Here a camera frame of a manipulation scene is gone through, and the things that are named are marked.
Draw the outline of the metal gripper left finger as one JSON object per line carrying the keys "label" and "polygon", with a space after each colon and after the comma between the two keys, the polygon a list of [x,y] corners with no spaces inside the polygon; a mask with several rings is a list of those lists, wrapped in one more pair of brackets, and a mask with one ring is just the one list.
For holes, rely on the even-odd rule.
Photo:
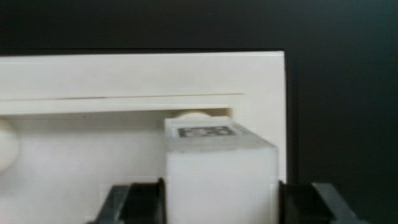
{"label": "metal gripper left finger", "polygon": [[166,224],[164,182],[115,185],[86,224]]}

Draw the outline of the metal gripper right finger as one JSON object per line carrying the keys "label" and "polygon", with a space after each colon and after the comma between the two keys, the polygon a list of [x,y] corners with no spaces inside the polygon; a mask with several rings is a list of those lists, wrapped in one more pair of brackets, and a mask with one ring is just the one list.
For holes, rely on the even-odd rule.
{"label": "metal gripper right finger", "polygon": [[278,183],[278,224],[369,224],[330,183]]}

